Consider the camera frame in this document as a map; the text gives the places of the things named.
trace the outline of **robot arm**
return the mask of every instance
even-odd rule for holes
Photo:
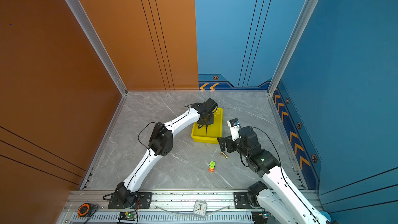
[[[266,209],[282,224],[330,223],[291,182],[280,162],[271,152],[261,149],[252,127],[241,128],[236,118],[228,121],[228,126],[231,136],[218,138],[221,151],[224,152],[225,149],[229,153],[238,151],[246,158],[248,167],[282,199],[282,201],[276,199],[268,187],[259,181],[248,188],[249,202],[253,207]]]
[[[172,150],[173,137],[194,122],[197,122],[199,127],[213,124],[213,113],[216,107],[218,107],[217,103],[208,99],[203,103],[192,104],[185,113],[172,121],[155,124],[144,157],[131,174],[116,187],[115,195],[123,203],[124,208],[134,205],[136,193],[145,177],[155,164]]]

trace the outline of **tape measure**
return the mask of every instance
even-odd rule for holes
[[[91,203],[84,203],[82,206],[79,207],[79,210],[77,211],[77,216],[78,217],[85,217],[85,216],[90,216],[92,211],[93,211],[93,206]]]

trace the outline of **gray marble surface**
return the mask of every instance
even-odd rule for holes
[[[145,153],[138,133],[149,122],[165,123],[186,111],[187,104],[214,99],[223,112],[223,137],[229,136],[227,120],[238,118],[242,127],[254,126],[265,131],[281,156],[282,166],[297,187],[301,186],[297,172],[282,141],[264,91],[162,91],[127,94],[117,122],[86,189],[114,189],[135,168]],[[148,144],[153,124],[140,135]],[[172,151],[154,166],[142,184],[142,189],[170,188],[234,188],[244,189],[260,181],[260,177],[242,165],[239,154],[226,159],[218,144],[197,143],[191,137],[192,125],[173,139]],[[277,157],[267,137],[256,132],[261,147]],[[209,172],[210,161],[216,162],[215,172]]]

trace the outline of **black line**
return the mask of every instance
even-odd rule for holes
[[[356,207],[356,208],[349,208],[349,209],[344,209],[344,210],[339,210],[339,211],[334,211],[334,212],[328,212],[329,214],[337,213],[337,212],[343,212],[343,211],[348,211],[348,210],[353,210],[353,209],[359,209],[359,208],[365,208],[365,207],[372,207],[372,206],[377,206],[381,204],[387,204],[387,203],[392,203],[392,202],[398,202],[398,200],[394,201],[389,201],[389,202],[382,202],[382,203],[376,203],[372,205],[367,205],[367,206],[362,206],[362,207]]]
[[[145,13],[144,3],[142,2],[142,0],[141,0],[141,4],[142,4],[142,9],[144,10],[145,19],[147,20],[148,30],[149,30],[150,38],[152,39],[152,44],[153,44],[153,49],[155,50],[156,59],[158,60],[158,65],[159,65],[160,75],[162,76],[163,86],[164,86],[164,89],[167,90],[166,84],[164,83],[164,79],[163,79],[162,69],[160,68],[158,54],[156,53],[155,43],[153,42],[152,33],[150,32],[149,22],[148,22],[147,14]]]
[[[34,146],[36,146],[36,147],[39,147],[40,149],[42,149],[42,150],[45,150],[46,152],[50,153],[51,155],[54,155],[54,156],[56,156],[57,158],[60,158],[60,159],[64,160],[65,162],[67,162],[67,163],[70,163],[71,165],[73,165],[73,166],[76,166],[77,168],[79,168],[79,169],[82,169],[82,170],[84,170],[84,171],[86,172],[86,170],[85,170],[85,169],[83,169],[83,168],[80,168],[79,166],[77,166],[77,165],[75,165],[75,164],[73,164],[73,163],[71,163],[71,162],[69,162],[69,161],[66,161],[66,160],[65,160],[65,159],[63,159],[62,157],[59,157],[59,156],[55,155],[54,153],[52,153],[52,152],[49,152],[48,150],[46,150],[46,149],[44,149],[44,148],[42,148],[42,147],[38,146],[37,144],[34,144],[34,143],[30,142],[30,141],[29,141],[29,140],[27,140],[26,138],[23,138],[23,137],[19,136],[18,134],[15,134],[15,133],[13,133],[12,131],[10,131],[10,130],[7,130],[6,128],[4,128],[4,127],[2,127],[2,126],[0,126],[0,128],[2,128],[2,129],[4,129],[4,130],[6,130],[6,131],[7,131],[7,132],[9,132],[9,133],[12,133],[12,134],[14,134],[15,136],[17,136],[17,137],[19,137],[19,138],[22,138],[22,139],[23,139],[23,140],[25,140],[26,142],[28,142],[28,143],[31,143],[32,145],[34,145]]]
[[[0,140],[0,141],[3,142],[3,143],[5,143],[5,144],[8,144],[9,146],[14,147],[14,148],[16,148],[16,149],[18,149],[18,150],[20,150],[20,151],[23,151],[23,152],[25,152],[25,153],[28,153],[29,155],[31,155],[31,156],[33,156],[33,157],[36,157],[36,158],[38,158],[38,159],[40,159],[40,160],[42,160],[42,161],[44,161],[44,162],[47,162],[47,163],[49,163],[49,164],[52,164],[53,166],[56,166],[56,167],[58,167],[58,168],[60,168],[60,169],[63,169],[64,171],[67,171],[67,172],[69,172],[69,173],[72,173],[73,175],[77,175],[78,177],[83,178],[82,176],[80,176],[80,175],[78,175],[78,174],[75,174],[75,173],[73,173],[73,172],[70,172],[70,171],[68,171],[67,169],[64,169],[64,168],[62,168],[62,167],[59,167],[58,165],[55,165],[55,164],[53,164],[53,163],[51,163],[51,162],[48,162],[47,160],[44,160],[43,158],[37,157],[37,156],[35,156],[35,155],[33,155],[33,154],[29,153],[29,152],[26,152],[26,151],[24,151],[24,150],[22,150],[22,149],[20,149],[20,148],[18,148],[18,147],[13,146],[12,144],[9,144],[9,143],[4,142],[4,141],[2,141],[2,140]]]
[[[395,169],[398,169],[398,167],[395,167],[395,168],[393,168],[393,169],[389,169],[389,170],[387,170],[387,171],[385,171],[385,172],[381,172],[381,173],[379,173],[379,174],[375,174],[375,175],[373,175],[373,176],[371,176],[371,177],[367,177],[367,178],[365,178],[365,179],[362,179],[362,180],[359,180],[359,181],[356,181],[356,182],[353,182],[353,183],[347,184],[347,185],[345,185],[345,186],[342,186],[342,187],[340,187],[340,188],[333,189],[333,190],[331,190],[331,191],[328,191],[328,192],[322,193],[322,194],[320,194],[320,196],[321,196],[321,195],[324,195],[324,194],[327,194],[327,193],[330,193],[330,192],[332,192],[332,191],[335,191],[335,190],[342,189],[342,188],[344,188],[344,187],[347,187],[347,186],[353,185],[353,184],[355,184],[355,183],[362,182],[362,181],[364,181],[364,180],[367,180],[367,179],[369,179],[369,178],[376,177],[376,176],[379,176],[379,175],[381,175],[381,174],[384,174],[384,173],[387,173],[387,172],[393,171],[393,170],[395,170]]]
[[[365,194],[368,194],[368,193],[376,192],[376,191],[383,190],[383,189],[388,189],[388,188],[395,187],[395,186],[398,186],[398,184],[391,185],[391,186],[387,186],[387,187],[384,187],[384,188],[381,188],[381,189],[375,189],[375,190],[372,190],[372,191],[369,191],[369,192],[365,192],[365,193],[362,193],[362,194],[353,195],[352,197],[357,197],[357,196],[360,196],[360,195],[365,195]],[[352,198],[352,197],[346,197],[346,198],[343,198],[343,199],[340,199],[340,200],[335,200],[335,201],[332,201],[332,202],[323,203],[322,205],[329,204],[329,203],[333,203],[333,202],[342,201],[342,200],[345,200],[345,199],[348,199],[348,198]]]
[[[268,16],[268,11],[269,11],[269,6],[271,5],[271,1],[272,1],[272,0],[269,0],[268,9],[267,9],[267,13],[266,13],[266,18],[264,19],[263,28],[262,28],[262,30],[261,30],[260,39],[258,40],[256,53],[254,54],[253,64],[251,65],[250,74],[249,74],[249,78],[248,78],[248,82],[247,82],[246,86],[249,85],[249,80],[250,80],[250,76],[251,76],[251,71],[253,70],[254,61],[256,60],[256,55],[257,55],[258,46],[260,45],[261,36],[263,35],[264,25],[266,24],[266,20],[267,20],[267,16]]]
[[[251,32],[251,25],[253,24],[254,13],[256,12],[256,6],[257,6],[257,0],[256,0],[256,3],[255,3],[255,5],[254,5],[253,17],[251,18],[251,24],[250,24],[249,36],[248,36],[248,41],[247,41],[247,43],[246,43],[245,54],[243,55],[243,62],[242,62],[242,68],[240,69],[240,75],[239,75],[238,87],[239,87],[239,83],[240,83],[240,78],[241,78],[241,76],[242,76],[243,64],[245,63],[246,50],[247,50],[247,48],[248,48],[248,44],[249,44],[249,37],[250,37],[250,32]]]
[[[31,167],[31,168],[33,168],[33,169],[37,169],[38,171],[44,172],[44,173],[46,173],[46,174],[49,174],[49,175],[52,175],[52,176],[58,177],[58,176],[56,176],[56,175],[53,175],[53,174],[51,174],[51,173],[48,173],[48,172],[45,172],[45,171],[43,171],[43,170],[41,170],[41,169],[38,169],[38,168],[32,167],[32,166],[30,166],[30,165],[27,165],[27,164],[21,163],[21,162],[19,162],[19,161],[17,161],[17,160],[14,160],[14,159],[12,159],[12,158],[9,158],[9,157],[6,157],[6,156],[3,156],[3,155],[1,155],[1,154],[0,154],[0,156],[2,156],[2,157],[4,157],[4,158],[7,158],[7,159],[9,159],[9,160],[12,160],[12,161],[14,161],[14,162],[17,162],[17,163],[20,163],[20,164],[26,165],[27,167]],[[76,184],[76,185],[80,185],[80,184],[74,183],[74,182],[72,182],[72,181],[66,180],[66,179],[64,179],[64,178],[62,178],[62,177],[58,177],[58,178],[59,178],[59,179],[62,179],[62,180],[65,180],[65,181],[67,181],[67,182],[70,182],[70,183]]]
[[[247,65],[247,67],[246,67],[245,77],[243,78],[243,84],[242,84],[242,86],[245,84],[246,74],[247,74],[247,72],[248,72],[248,67],[249,67],[249,63],[250,63],[251,52],[253,51],[254,42],[256,41],[256,35],[257,35],[258,24],[260,23],[260,18],[261,18],[261,13],[263,12],[264,2],[265,2],[265,0],[263,0],[263,4],[262,4],[262,6],[261,6],[261,11],[260,11],[260,16],[258,17],[256,32],[254,33],[253,43],[251,44],[251,50],[250,50],[248,65]]]
[[[169,90],[172,90],[172,89],[170,88],[169,76],[167,75],[166,64],[164,63],[162,47],[160,46],[158,31],[156,30],[155,18],[153,18],[152,7],[150,6],[150,1],[149,1],[149,0],[148,0],[148,3],[149,3],[150,13],[151,13],[151,15],[152,15],[153,26],[155,27],[156,37],[158,38],[160,54],[162,55],[163,67],[164,67],[164,72],[166,73],[167,84],[169,84]]]
[[[147,160],[147,158],[148,158],[148,157],[145,158],[144,162],[141,164],[141,166],[138,168],[138,170],[141,169],[141,167],[144,165],[144,163],[145,163],[145,161]],[[126,188],[129,187],[129,185],[130,185],[130,183],[131,183],[131,181],[132,181],[133,178],[134,178],[134,175],[131,177],[131,179],[130,179],[130,181],[128,182]]]
[[[171,78],[172,78],[173,89],[175,90],[176,88],[174,87],[174,80],[173,80],[172,68],[170,67],[169,55],[167,54],[166,41],[165,41],[165,39],[164,39],[163,28],[162,28],[162,22],[160,21],[158,3],[156,2],[156,0],[155,0],[155,4],[156,4],[156,10],[158,11],[158,17],[159,17],[159,23],[160,23],[160,30],[162,31],[163,42],[164,42],[164,48],[166,49],[167,62],[169,63],[170,76],[171,76]]]

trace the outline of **yellow plastic tray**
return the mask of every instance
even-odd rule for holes
[[[207,127],[206,126],[198,129],[198,124],[193,124],[191,137],[195,142],[218,144],[217,137],[222,135],[222,108],[218,107],[214,113],[214,123]]]

